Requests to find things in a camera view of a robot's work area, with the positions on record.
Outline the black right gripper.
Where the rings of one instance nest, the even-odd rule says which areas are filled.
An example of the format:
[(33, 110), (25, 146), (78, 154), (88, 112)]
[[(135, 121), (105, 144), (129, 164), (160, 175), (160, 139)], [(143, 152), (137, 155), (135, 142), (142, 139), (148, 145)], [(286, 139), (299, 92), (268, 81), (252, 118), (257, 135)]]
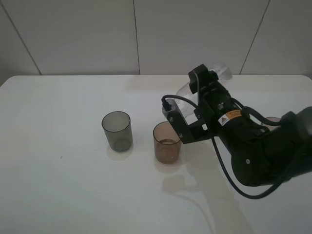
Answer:
[(188, 73), (189, 88), (197, 93), (196, 114), (199, 124), (194, 130), (194, 141), (219, 137), (222, 141), (244, 140), (244, 107), (231, 97), (228, 90), (218, 82), (216, 72), (201, 64)]

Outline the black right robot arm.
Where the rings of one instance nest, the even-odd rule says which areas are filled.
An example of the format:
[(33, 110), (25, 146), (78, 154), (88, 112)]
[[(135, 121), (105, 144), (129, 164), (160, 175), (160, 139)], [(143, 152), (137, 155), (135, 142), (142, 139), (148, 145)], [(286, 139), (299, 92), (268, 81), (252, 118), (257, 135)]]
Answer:
[(205, 65), (188, 76), (200, 116), (229, 151), (234, 176), (242, 185), (283, 183), (312, 170), (311, 107), (274, 122), (231, 97), (217, 73)]

